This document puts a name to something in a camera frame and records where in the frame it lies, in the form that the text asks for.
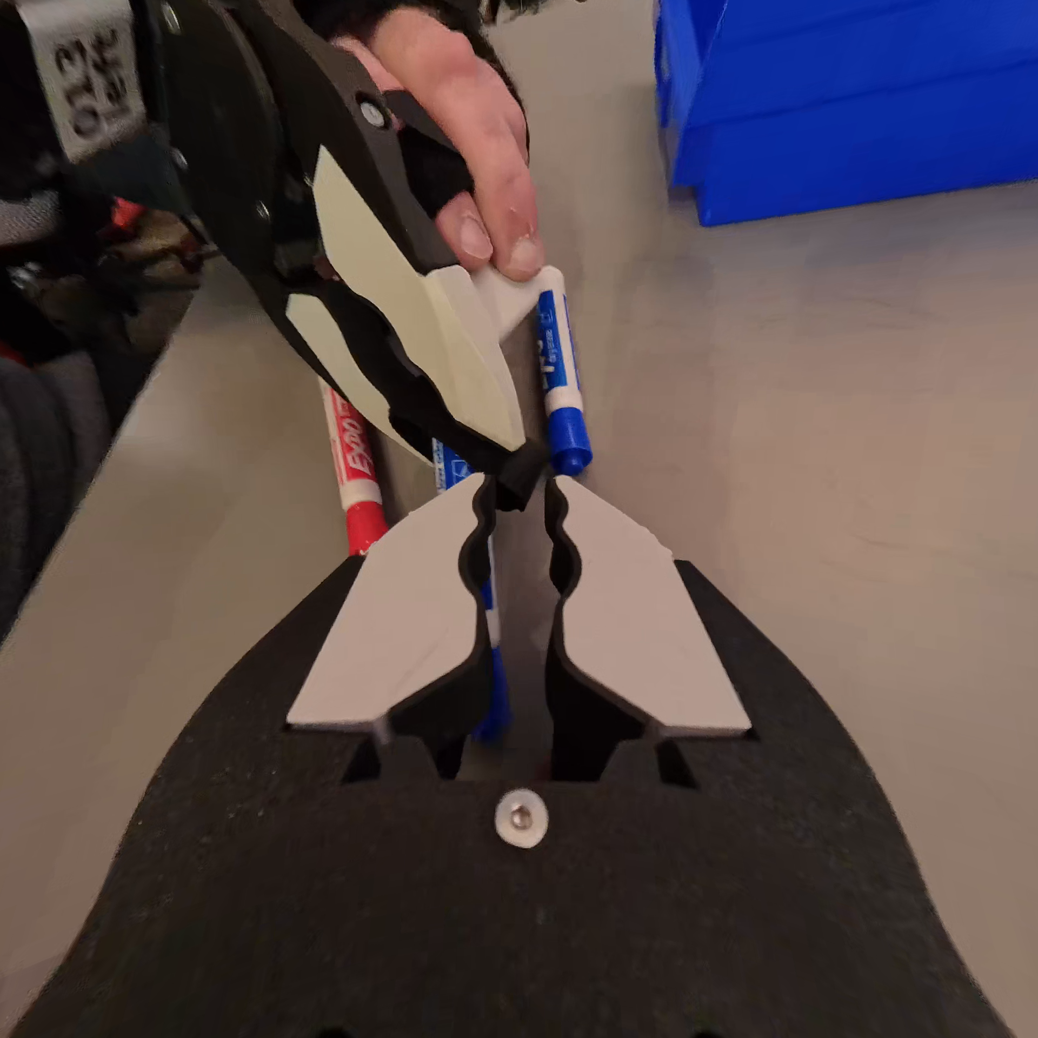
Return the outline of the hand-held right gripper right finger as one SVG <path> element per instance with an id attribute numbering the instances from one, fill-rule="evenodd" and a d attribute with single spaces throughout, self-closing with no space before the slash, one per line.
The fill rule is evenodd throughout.
<path id="1" fill-rule="evenodd" d="M 740 738 L 752 721 L 675 559 L 571 476 L 549 479 L 557 591 L 545 667 L 554 781 L 597 781 L 616 747 Z"/>

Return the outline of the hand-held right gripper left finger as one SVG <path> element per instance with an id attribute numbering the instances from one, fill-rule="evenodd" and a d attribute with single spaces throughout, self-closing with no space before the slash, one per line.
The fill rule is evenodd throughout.
<path id="1" fill-rule="evenodd" d="M 289 709 L 290 729 L 379 746 L 415 738 L 442 777 L 457 774 L 494 693 L 483 589 L 496 489 L 470 475 L 370 548 Z"/>

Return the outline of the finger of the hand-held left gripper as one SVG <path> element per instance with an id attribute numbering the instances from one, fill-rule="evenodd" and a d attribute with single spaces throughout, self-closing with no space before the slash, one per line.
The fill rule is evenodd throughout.
<path id="1" fill-rule="evenodd" d="M 431 462 L 433 441 L 474 448 L 487 472 L 486 442 L 455 422 L 431 379 L 410 360 L 376 307 L 342 283 L 292 292 L 285 316 L 328 381 L 384 438 Z"/>
<path id="2" fill-rule="evenodd" d="M 342 283 L 397 332 L 431 379 L 448 416 L 487 444 L 485 474 L 540 474 L 546 448 L 525 433 L 517 389 L 500 342 L 537 306 L 537 277 L 512 281 L 450 265 L 417 272 L 342 169 L 321 147 L 315 171 L 318 227 Z"/>

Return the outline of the blue whiteboard marker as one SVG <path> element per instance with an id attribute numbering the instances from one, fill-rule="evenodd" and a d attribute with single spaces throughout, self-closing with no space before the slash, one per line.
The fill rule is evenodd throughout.
<path id="1" fill-rule="evenodd" d="M 564 276 L 546 266 L 537 277 L 538 366 L 556 474 L 575 477 L 593 460 Z"/>
<path id="2" fill-rule="evenodd" d="M 438 493 L 448 491 L 474 474 L 474 470 L 441 441 L 434 439 L 432 443 Z M 493 538 L 488 539 L 488 559 L 490 564 L 489 577 L 483 584 L 482 595 L 491 646 L 492 694 L 489 711 L 474 730 L 474 740 L 479 744 L 486 744 L 486 746 L 500 742 L 512 722 L 508 680 L 500 648 L 500 611 L 498 610 L 500 596 L 496 582 Z"/>

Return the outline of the red whiteboard marker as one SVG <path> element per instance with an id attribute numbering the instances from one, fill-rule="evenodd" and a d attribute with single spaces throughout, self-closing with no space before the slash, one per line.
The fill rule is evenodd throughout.
<path id="1" fill-rule="evenodd" d="M 351 556 L 366 555 L 388 530 L 368 428 L 360 412 L 318 380 Z"/>

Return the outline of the person's left hand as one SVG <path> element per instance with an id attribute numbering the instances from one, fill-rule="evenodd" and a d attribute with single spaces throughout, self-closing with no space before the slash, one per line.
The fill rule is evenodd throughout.
<path id="1" fill-rule="evenodd" d="M 471 273 L 495 266 L 527 281 L 545 264 L 538 204 L 528 168 L 527 124 L 498 71 L 463 33 L 433 13 L 402 7 L 362 36 L 332 39 L 353 54 L 382 90 L 404 90 L 460 152 L 474 189 L 460 192 L 435 223 Z"/>

